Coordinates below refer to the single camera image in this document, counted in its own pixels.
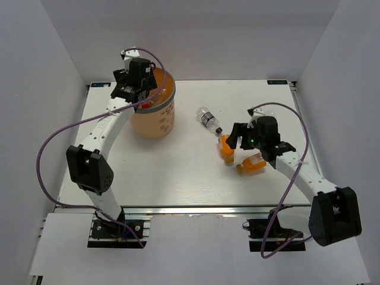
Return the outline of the small clear bottle black label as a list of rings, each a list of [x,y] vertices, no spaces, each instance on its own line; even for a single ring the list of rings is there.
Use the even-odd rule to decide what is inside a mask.
[[[197,111],[197,120],[211,133],[220,135],[223,129],[218,119],[206,108],[200,107]]]

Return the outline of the orange juice bottle with barcode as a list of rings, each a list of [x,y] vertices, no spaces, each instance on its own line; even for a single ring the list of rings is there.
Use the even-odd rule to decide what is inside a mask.
[[[238,174],[245,175],[255,173],[263,169],[267,165],[262,153],[253,154],[243,160],[242,163],[236,165]]]

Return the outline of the clear bottle red label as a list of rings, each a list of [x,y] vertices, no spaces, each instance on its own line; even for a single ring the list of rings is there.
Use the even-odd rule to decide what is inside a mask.
[[[139,109],[149,109],[154,103],[150,100],[139,105]]]

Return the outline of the clear bottle with blue label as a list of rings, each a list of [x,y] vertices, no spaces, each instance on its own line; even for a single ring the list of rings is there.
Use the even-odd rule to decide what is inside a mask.
[[[270,110],[267,110],[267,109],[263,109],[263,108],[256,108],[254,110],[255,112],[255,116],[273,116],[275,117],[275,114],[270,111]]]

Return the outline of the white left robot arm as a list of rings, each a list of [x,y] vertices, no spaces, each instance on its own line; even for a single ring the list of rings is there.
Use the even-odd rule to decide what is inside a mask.
[[[81,144],[71,145],[66,151],[71,181],[89,196],[98,217],[106,221],[105,230],[113,237],[124,233],[125,222],[122,207],[111,190],[114,172],[107,158],[120,131],[137,109],[133,104],[146,99],[150,91],[157,88],[152,71],[154,63],[132,58],[127,64],[127,68],[113,72],[116,86],[110,95],[106,116],[98,120]]]

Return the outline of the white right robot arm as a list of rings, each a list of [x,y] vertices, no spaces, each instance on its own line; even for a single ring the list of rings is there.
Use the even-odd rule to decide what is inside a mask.
[[[362,233],[355,191],[338,187],[305,164],[296,149],[281,140],[275,117],[256,116],[249,123],[234,123],[226,142],[232,149],[259,150],[262,158],[289,178],[311,203],[307,212],[280,204],[268,216],[272,235],[280,237],[292,229],[309,233],[317,244],[327,246]]]

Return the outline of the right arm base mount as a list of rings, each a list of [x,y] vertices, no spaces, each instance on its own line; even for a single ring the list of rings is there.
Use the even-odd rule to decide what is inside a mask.
[[[249,250],[251,252],[260,252],[262,239],[267,229],[270,218],[272,217],[274,209],[270,210],[266,218],[251,218],[243,222],[242,228],[249,232]],[[280,222],[276,217],[274,224],[271,226],[267,241],[264,246],[264,252],[272,252],[282,244],[286,243],[292,236],[296,235],[297,231],[287,229],[280,226]],[[303,233],[301,233],[295,240],[290,242],[281,251],[283,252],[302,252],[306,251]]]

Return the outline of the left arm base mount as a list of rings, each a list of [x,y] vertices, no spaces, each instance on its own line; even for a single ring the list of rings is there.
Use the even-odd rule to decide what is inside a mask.
[[[144,219],[125,217],[123,221],[133,232],[121,225],[93,217],[87,247],[98,249],[142,249],[145,247],[150,222]]]

